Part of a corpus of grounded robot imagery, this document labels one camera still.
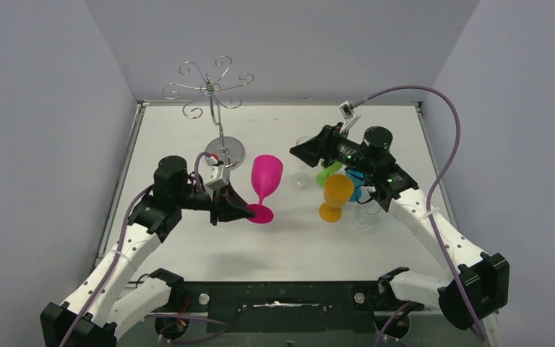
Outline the green wine glass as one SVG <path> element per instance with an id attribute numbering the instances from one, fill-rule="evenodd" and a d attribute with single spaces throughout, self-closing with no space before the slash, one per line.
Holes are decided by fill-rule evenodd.
<path id="1" fill-rule="evenodd" d="M 342 167 L 342 163 L 334 162 L 330 166 L 322 168 L 321 171 L 316 174 L 316 183 L 318 186 L 324 188 L 328 178 L 337 173 Z"/>

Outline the clear wine glass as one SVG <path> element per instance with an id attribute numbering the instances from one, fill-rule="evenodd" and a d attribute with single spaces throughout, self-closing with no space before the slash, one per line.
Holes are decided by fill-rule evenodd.
<path id="1" fill-rule="evenodd" d="M 359 228 L 370 228 L 378 224 L 382 211 L 374 201 L 359 204 L 355 209 L 354 223 Z"/>
<path id="2" fill-rule="evenodd" d="M 306 172 L 307 165 L 302 161 L 297 162 L 298 170 L 291 177 L 291 183 L 295 188 L 305 189 L 310 184 L 310 176 Z"/>

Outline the orange wine glass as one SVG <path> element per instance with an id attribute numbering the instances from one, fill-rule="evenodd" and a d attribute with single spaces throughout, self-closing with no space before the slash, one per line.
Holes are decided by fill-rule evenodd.
<path id="1" fill-rule="evenodd" d="M 354 192 L 353 182 L 345 175 L 334 174 L 324 185 L 324 202 L 319 207 L 319 216 L 328 223 L 335 223 L 342 217 L 342 207 Z"/>

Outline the blue wine glass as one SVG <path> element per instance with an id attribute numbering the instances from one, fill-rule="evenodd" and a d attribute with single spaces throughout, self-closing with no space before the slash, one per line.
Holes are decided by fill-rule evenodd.
<path id="1" fill-rule="evenodd" d="M 363 199 L 363 187 L 365 184 L 364 175 L 351 168 L 345 168 L 345 175 L 353 182 L 354 190 L 350 196 L 349 202 L 357 202 L 362 204 L 365 202 Z"/>

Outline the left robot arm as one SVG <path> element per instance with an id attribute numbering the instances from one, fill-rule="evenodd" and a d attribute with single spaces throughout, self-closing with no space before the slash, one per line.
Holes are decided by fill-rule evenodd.
<path id="1" fill-rule="evenodd" d="M 72 294 L 41 312 L 46 346 L 116 346 L 128 330 L 172 301 L 184 280 L 165 269 L 132 292 L 121 292 L 181 221 L 183 210 L 207 212 L 214 226 L 253 217 L 231 186 L 225 163 L 207 152 L 198 155 L 203 157 L 210 169 L 204 181 L 187 171 L 181 156 L 159 161 L 153 183 L 129 204 L 116 243 Z"/>

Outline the pink wine glass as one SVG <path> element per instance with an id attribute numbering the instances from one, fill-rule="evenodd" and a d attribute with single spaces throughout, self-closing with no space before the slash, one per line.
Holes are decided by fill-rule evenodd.
<path id="1" fill-rule="evenodd" d="M 273 211 L 264 204 L 264 200 L 280 186 L 283 175 L 283 162 L 270 154 L 259 155 L 254 159 L 251 170 L 251 186 L 258 202 L 251 203 L 248 208 L 254 213 L 249 218 L 252 223 L 266 224 L 274 218 Z"/>

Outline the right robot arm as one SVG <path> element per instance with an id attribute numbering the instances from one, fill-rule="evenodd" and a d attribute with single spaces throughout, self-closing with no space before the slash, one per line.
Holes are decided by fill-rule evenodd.
<path id="1" fill-rule="evenodd" d="M 289 152 L 310 167 L 338 162 L 363 174 L 373 188 L 371 198 L 400 221 L 434 257 L 444 280 L 399 267 L 381 276 L 378 287 L 388 301 L 410 301 L 439 309 L 460 330 L 475 327 L 507 304 L 509 263 L 490 255 L 463 236 L 430 203 L 416 181 L 390 152 L 392 133 L 369 127 L 357 144 L 340 133 L 342 125 L 326 125 Z"/>

